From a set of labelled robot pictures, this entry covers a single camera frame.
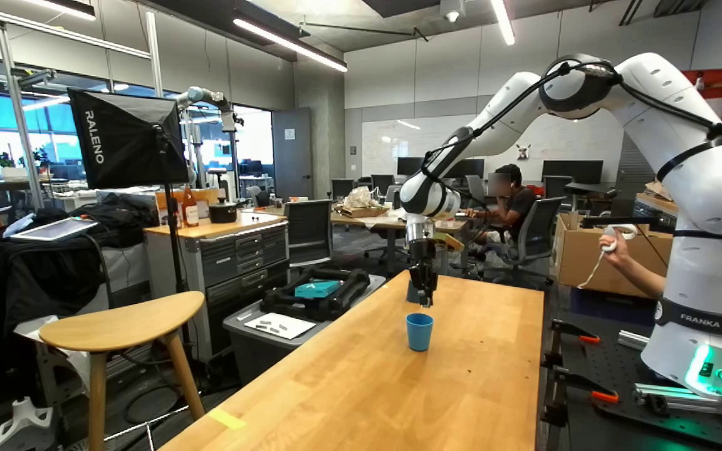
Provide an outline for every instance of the man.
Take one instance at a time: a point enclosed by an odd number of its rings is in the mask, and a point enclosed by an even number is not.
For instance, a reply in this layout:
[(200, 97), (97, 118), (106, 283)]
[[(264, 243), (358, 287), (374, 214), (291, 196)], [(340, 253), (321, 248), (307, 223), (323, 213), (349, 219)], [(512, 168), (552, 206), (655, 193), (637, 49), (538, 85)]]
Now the man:
[(499, 243), (499, 239), (489, 239), (483, 243), (483, 248), (474, 248), (469, 255), (482, 257), (487, 255), (487, 249), (496, 249), (502, 257), (512, 255), (514, 239), (518, 236), (521, 223), (526, 219), (536, 196), (533, 189), (521, 184), (521, 171), (517, 164), (502, 164), (494, 171), (494, 197), (496, 197), (496, 207), (494, 209), (479, 209), (475, 218), (482, 218), (483, 223), (489, 223), (489, 227), (504, 227), (508, 231), (512, 239)]

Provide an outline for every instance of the stool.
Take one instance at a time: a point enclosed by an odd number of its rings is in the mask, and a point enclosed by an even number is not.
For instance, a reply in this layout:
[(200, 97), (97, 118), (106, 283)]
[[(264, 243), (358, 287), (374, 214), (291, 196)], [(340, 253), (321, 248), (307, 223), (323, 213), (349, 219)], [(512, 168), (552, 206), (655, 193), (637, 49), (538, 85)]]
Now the stool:
[(88, 447), (99, 451), (106, 442), (106, 360), (113, 350), (126, 350), (160, 340), (175, 366), (181, 390), (192, 417), (203, 415), (203, 400), (195, 390), (190, 366), (181, 340), (181, 326), (203, 307), (200, 290), (162, 296), (155, 301), (71, 315), (39, 328), (39, 337), (56, 348), (88, 350), (89, 392), (88, 392)]

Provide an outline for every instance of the cabinet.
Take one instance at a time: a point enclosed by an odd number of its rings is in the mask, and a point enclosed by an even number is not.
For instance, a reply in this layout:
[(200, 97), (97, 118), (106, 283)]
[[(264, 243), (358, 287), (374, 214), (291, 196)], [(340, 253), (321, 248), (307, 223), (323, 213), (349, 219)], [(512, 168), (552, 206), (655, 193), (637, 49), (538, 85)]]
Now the cabinet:
[[(165, 227), (145, 231), (151, 293), (175, 290), (171, 237)], [(230, 346), (224, 317), (259, 301), (265, 287), (285, 285), (289, 233), (285, 219), (254, 219), (182, 227), (177, 236), (181, 276), (188, 287), (205, 293), (205, 307), (188, 321), (190, 356), (213, 360)]]

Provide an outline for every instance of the white robotic arm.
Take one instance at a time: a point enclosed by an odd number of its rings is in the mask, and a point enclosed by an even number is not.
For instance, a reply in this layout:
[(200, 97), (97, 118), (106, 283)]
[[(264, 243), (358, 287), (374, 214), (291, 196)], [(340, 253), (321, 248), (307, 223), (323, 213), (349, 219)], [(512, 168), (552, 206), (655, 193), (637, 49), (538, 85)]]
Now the white robotic arm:
[[(440, 176), (472, 149), (508, 148), (538, 115), (581, 119), (611, 109), (676, 202), (676, 231), (655, 332), (641, 360), (697, 392), (722, 395), (722, 123), (692, 83), (665, 58), (643, 52), (610, 64), (596, 58), (562, 58), (544, 77), (514, 75), (418, 176), (400, 187), (409, 209), (409, 298), (430, 306), (428, 214), (457, 206)], [(494, 132), (496, 144), (469, 144)]]
[(235, 132), (235, 115), (234, 115), (230, 99), (224, 92), (216, 92), (216, 89), (205, 89), (205, 88), (190, 85), (177, 97), (177, 107), (181, 107), (181, 118), (182, 118), (182, 125), (186, 125), (186, 135), (188, 135), (188, 143), (192, 144), (192, 153), (195, 153), (195, 179), (200, 184), (208, 184), (203, 153), (200, 153), (203, 135), (200, 135), (200, 128), (190, 118), (190, 107), (195, 107), (198, 102), (205, 102), (208, 107), (218, 109), (224, 132)]

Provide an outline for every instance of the ceiling light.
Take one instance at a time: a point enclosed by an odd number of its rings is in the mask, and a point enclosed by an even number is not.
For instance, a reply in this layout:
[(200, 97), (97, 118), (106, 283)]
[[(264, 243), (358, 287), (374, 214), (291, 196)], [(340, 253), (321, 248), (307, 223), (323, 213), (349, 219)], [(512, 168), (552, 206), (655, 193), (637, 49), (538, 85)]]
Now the ceiling light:
[(39, 8), (61, 10), (64, 15), (81, 18), (81, 20), (96, 20), (96, 10), (89, 3), (78, 0), (28, 0)]
[(508, 20), (504, 0), (490, 0), (490, 10), (496, 18), (496, 24), (502, 27), (504, 43), (514, 45), (514, 29), (512, 29), (512, 20)]
[(68, 94), (28, 102), (22, 109), (39, 109), (39, 107), (63, 104), (63, 102), (68, 102)]
[(88, 45), (96, 45), (96, 48), (106, 48), (106, 49), (113, 49), (113, 52), (126, 52), (126, 54), (142, 58), (142, 60), (151, 58), (151, 52), (138, 49), (138, 48), (128, 48), (128, 45), (99, 40), (99, 37), (93, 37), (93, 35), (63, 29), (63, 27), (56, 27), (56, 24), (47, 24), (47, 23), (25, 20), (25, 18), (7, 15), (7, 13), (0, 13), (0, 23), (10, 23), (10, 24), (18, 24), (18, 27), (38, 29), (38, 33), (46, 33), (46, 35), (57, 35), (57, 37), (64, 37), (64, 40), (88, 43)]
[(440, 18), (457, 23), (464, 15), (464, 0), (440, 0)]
[(422, 129), (418, 125), (409, 123), (409, 119), (396, 119), (398, 125), (403, 128), (410, 128), (410, 129)]
[(307, 49), (307, 48), (302, 48), (302, 45), (297, 45), (297, 43), (292, 43), (292, 40), (285, 40), (285, 37), (281, 37), (281, 35), (275, 35), (275, 33), (267, 33), (267, 29), (264, 29), (264, 27), (242, 20), (242, 18), (234, 18), (234, 23), (235, 23), (237, 27), (242, 27), (242, 29), (264, 37), (264, 40), (270, 40), (270, 43), (275, 43), (275, 45), (281, 45), (281, 48), (289, 48), (289, 49), (292, 49), (292, 52), (297, 52), (297, 54), (302, 54), (302, 58), (310, 58), (310, 60), (331, 67), (331, 70), (346, 73), (346, 64), (344, 64), (344, 63), (331, 60), (331, 58), (326, 58), (326, 54), (319, 54), (319, 52), (314, 52), (314, 49)]

